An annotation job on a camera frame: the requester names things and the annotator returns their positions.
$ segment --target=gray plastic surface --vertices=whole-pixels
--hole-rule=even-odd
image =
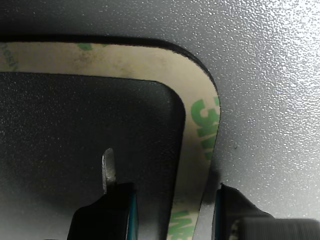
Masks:
[[[187,49],[220,95],[212,164],[220,179],[275,217],[320,219],[319,13],[320,3],[296,0],[19,0],[1,4],[0,31]],[[212,204],[202,213],[199,236],[208,240]]]

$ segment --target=black plastic part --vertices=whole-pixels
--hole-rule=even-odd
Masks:
[[[221,189],[218,190],[218,197],[219,205],[216,205],[215,212],[218,208],[219,217],[216,219],[216,225],[214,226],[219,228],[218,231],[215,231],[216,240],[229,239],[232,225],[236,220],[244,217],[273,218],[269,213],[257,208],[236,188],[222,184]]]
[[[132,183],[120,184],[93,204],[78,209],[67,240],[126,240],[134,194]]]
[[[246,217],[239,221],[238,240],[319,240],[320,224],[313,219]]]
[[[172,89],[3,72],[0,115],[2,239],[66,239],[75,211],[103,193],[101,158],[109,147],[117,182],[138,190],[139,236],[166,238],[185,122]]]

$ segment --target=green 3m logo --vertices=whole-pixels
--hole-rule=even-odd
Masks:
[[[174,224],[169,227],[168,235],[172,240],[188,240],[194,235],[195,226],[187,226],[192,224],[188,211],[179,211],[172,213],[170,223]]]
[[[216,106],[220,106],[219,98],[215,97]],[[212,149],[216,142],[220,115],[215,109],[209,109],[206,117],[201,116],[201,110],[205,109],[205,104],[202,99],[196,101],[191,107],[191,116],[193,121],[201,128],[197,129],[199,137],[207,137],[201,142],[202,149],[209,150],[205,152],[205,158],[210,161],[212,158]]]

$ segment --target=textured gray surface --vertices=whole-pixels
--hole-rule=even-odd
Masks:
[[[320,219],[319,2],[20,0],[2,4],[0,30],[156,38],[187,49],[219,91],[221,180],[276,217]]]

